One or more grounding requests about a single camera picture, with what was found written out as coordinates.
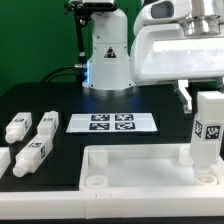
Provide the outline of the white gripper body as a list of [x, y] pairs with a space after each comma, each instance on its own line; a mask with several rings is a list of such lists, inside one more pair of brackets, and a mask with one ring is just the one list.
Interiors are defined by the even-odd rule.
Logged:
[[136, 85], [224, 76], [224, 34], [186, 37], [179, 24], [143, 27], [131, 48]]

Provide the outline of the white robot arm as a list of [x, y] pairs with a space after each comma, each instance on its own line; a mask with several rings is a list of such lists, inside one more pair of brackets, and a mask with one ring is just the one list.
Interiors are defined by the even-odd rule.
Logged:
[[108, 0], [83, 0], [93, 10], [93, 53], [87, 61], [91, 92], [123, 92], [172, 83], [186, 113], [190, 82], [224, 79], [224, 0], [141, 0], [131, 46], [127, 18]]

